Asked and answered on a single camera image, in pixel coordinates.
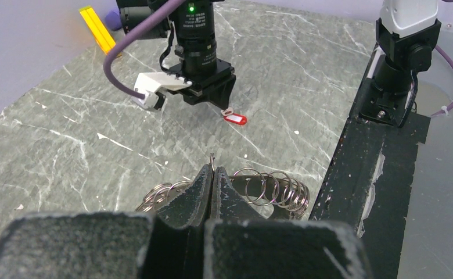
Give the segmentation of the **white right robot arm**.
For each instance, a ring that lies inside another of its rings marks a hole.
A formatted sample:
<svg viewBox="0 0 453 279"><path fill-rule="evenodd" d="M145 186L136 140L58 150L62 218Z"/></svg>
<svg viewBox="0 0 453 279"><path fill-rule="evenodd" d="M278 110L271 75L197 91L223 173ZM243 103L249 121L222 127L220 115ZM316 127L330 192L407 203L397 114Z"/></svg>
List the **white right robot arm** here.
<svg viewBox="0 0 453 279"><path fill-rule="evenodd" d="M226 121L247 123L234 113L229 99L236 82L233 66L217 58L212 1L118 1L125 37L103 64L107 79L145 109L160 110L166 92L186 103L208 102L221 109ZM418 93L418 73L429 70L441 21L437 1L384 1L376 21L376 45L358 89L360 118L401 128ZM137 40L166 38L164 60L175 52L179 63L159 72L139 74L134 88L112 73L116 56Z"/></svg>

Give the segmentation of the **metal disc with keyrings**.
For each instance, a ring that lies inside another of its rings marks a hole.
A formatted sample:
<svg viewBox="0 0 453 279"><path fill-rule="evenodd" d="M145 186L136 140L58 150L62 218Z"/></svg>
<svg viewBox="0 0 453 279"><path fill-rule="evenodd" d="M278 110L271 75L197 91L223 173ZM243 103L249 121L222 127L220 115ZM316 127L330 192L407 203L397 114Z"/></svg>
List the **metal disc with keyrings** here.
<svg viewBox="0 0 453 279"><path fill-rule="evenodd" d="M228 174L211 157L195 178L154 186L136 211L182 227L207 219L300 220L309 203L308 187L286 171L244 167Z"/></svg>

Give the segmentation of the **yellow block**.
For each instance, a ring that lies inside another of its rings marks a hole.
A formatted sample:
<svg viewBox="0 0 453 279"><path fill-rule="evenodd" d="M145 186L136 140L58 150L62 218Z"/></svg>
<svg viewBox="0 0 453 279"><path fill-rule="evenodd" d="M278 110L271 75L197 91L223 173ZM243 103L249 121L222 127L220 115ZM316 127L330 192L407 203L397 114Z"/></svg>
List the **yellow block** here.
<svg viewBox="0 0 453 279"><path fill-rule="evenodd" d="M116 42L103 24L103 21L101 21L92 6L80 8L79 13L85 24L88 26L88 29L93 35L97 45L107 55L116 45Z"/></svg>

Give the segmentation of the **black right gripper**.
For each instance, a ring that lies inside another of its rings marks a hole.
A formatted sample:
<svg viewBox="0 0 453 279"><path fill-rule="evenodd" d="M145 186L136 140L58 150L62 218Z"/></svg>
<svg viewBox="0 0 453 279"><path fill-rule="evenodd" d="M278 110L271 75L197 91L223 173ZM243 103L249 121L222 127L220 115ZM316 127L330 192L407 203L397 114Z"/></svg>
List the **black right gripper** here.
<svg viewBox="0 0 453 279"><path fill-rule="evenodd" d="M236 82L235 68L221 59L216 60L217 68L212 73L200 75L184 75L181 64L170 68L172 74L183 77L185 81L191 81L192 85L180 90L170 90L171 94L180 94L184 102L189 105L208 102L226 110L229 108L229 100Z"/></svg>

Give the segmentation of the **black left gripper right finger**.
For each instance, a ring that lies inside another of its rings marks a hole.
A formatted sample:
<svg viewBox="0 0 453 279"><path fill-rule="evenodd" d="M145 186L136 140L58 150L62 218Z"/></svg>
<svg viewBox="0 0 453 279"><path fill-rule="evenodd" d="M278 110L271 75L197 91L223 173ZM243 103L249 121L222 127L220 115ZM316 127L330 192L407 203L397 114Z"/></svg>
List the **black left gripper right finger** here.
<svg viewBox="0 0 453 279"><path fill-rule="evenodd" d="M208 219L204 278L370 278L365 248L340 221Z"/></svg>

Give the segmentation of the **red tag key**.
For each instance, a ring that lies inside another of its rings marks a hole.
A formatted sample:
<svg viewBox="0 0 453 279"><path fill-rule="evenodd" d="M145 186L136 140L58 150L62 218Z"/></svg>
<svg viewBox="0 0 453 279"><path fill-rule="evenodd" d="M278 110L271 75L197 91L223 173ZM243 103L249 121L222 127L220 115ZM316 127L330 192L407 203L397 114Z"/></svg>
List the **red tag key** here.
<svg viewBox="0 0 453 279"><path fill-rule="evenodd" d="M235 113L232 108L222 110L221 115L225 121L233 123L233 124L237 124L240 126L243 126L248 122L246 116Z"/></svg>

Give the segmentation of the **purple cylinder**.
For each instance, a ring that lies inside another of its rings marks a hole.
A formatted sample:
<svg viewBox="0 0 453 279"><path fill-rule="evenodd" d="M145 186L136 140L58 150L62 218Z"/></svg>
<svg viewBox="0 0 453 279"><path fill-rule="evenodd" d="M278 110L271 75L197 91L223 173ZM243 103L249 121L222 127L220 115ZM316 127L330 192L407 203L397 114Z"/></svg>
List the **purple cylinder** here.
<svg viewBox="0 0 453 279"><path fill-rule="evenodd" d="M117 31L122 29L122 23L120 19L120 12L118 9L113 9L107 13L104 18L104 23L111 31Z"/></svg>

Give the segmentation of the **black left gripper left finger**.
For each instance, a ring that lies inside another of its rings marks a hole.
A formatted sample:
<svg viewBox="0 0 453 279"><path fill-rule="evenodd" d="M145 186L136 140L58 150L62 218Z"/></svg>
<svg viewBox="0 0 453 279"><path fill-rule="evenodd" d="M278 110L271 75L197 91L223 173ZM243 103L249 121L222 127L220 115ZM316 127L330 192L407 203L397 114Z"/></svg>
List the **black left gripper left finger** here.
<svg viewBox="0 0 453 279"><path fill-rule="evenodd" d="M207 164L151 212L32 213L0 237L0 278L202 278Z"/></svg>

